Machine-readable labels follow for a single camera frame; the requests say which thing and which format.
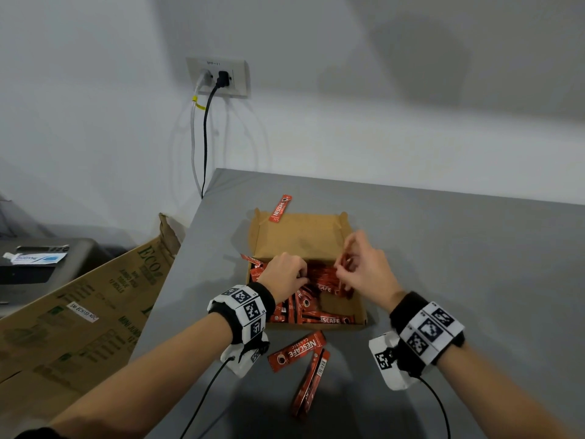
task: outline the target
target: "power outlet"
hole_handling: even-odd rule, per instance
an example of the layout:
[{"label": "power outlet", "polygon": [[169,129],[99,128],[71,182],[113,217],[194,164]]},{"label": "power outlet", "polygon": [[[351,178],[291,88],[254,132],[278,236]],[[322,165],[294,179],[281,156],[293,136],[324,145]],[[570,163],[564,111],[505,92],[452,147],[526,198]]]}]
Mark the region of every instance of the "power outlet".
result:
[{"label": "power outlet", "polygon": [[197,83],[199,74],[202,70],[208,70],[211,78],[206,80],[206,84],[201,87],[200,93],[206,94],[211,92],[218,79],[220,71],[229,73],[229,86],[218,89],[216,95],[247,97],[247,79],[246,79],[246,62],[244,60],[215,57],[187,57],[186,66],[189,69],[189,76],[193,83],[193,88]]}]

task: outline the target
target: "wall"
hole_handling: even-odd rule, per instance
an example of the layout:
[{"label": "wall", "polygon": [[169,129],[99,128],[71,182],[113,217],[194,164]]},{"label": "wall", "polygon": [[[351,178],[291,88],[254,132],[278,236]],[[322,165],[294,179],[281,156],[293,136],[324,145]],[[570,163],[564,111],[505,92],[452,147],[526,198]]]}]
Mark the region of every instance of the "wall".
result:
[{"label": "wall", "polygon": [[1,7],[0,190],[23,232],[130,246],[159,211],[190,223],[186,55],[249,65],[251,98],[212,106],[218,167],[585,204],[580,0]]}]

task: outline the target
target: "large cardboard box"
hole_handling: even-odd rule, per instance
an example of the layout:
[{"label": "large cardboard box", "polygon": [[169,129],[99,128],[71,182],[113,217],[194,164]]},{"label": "large cardboard box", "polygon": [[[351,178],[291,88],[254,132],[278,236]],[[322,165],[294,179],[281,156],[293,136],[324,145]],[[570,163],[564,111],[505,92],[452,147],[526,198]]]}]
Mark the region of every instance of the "large cardboard box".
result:
[{"label": "large cardboard box", "polygon": [[[248,245],[252,257],[269,262],[274,256],[288,252],[307,262],[318,261],[332,265],[343,251],[343,242],[353,230],[347,221],[347,213],[340,215],[284,213],[279,222],[268,220],[272,213],[254,210],[248,232]],[[250,267],[246,283],[250,281]],[[354,293],[351,299],[321,293],[323,311],[344,316],[354,316],[356,323],[344,324],[286,324],[267,323],[267,328],[284,330],[361,330],[367,324],[362,299]]]},{"label": "large cardboard box", "polygon": [[128,363],[180,246],[160,221],[156,239],[0,319],[0,437]]}]

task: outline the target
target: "hand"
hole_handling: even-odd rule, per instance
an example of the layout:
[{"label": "hand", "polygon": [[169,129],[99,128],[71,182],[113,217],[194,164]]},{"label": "hand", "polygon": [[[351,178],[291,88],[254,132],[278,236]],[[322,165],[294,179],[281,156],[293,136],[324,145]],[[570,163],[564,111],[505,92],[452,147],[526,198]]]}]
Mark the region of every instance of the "hand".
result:
[{"label": "hand", "polygon": [[258,282],[270,291],[276,303],[283,302],[309,282],[307,263],[299,256],[282,253],[266,265]]},{"label": "hand", "polygon": [[348,271],[345,265],[341,265],[341,256],[337,259],[337,277],[384,310],[392,312],[406,293],[394,277],[384,251],[372,248],[366,233],[358,230],[347,236],[343,252],[349,253],[352,261],[348,262]]}]

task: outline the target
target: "tabletop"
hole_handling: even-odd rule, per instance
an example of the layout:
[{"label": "tabletop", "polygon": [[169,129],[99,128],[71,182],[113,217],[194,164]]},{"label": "tabletop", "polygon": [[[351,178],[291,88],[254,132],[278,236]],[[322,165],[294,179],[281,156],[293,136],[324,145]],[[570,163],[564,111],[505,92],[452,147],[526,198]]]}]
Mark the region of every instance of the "tabletop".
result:
[{"label": "tabletop", "polygon": [[[292,195],[287,213],[349,214],[385,251],[399,282],[453,313],[470,344],[567,424],[585,429],[583,333],[585,206],[217,169],[132,358],[206,314],[210,299],[242,283],[253,209],[272,211]],[[389,390],[368,340],[389,329],[388,315],[366,304],[369,326],[326,332],[331,359],[311,412],[289,406],[308,358],[273,373],[266,356],[238,379],[222,371],[187,438],[444,438],[435,398],[416,384]],[[267,331],[268,353],[305,331]],[[216,361],[150,433],[179,438]],[[483,434],[444,378],[428,382],[441,397],[453,437]]]}]

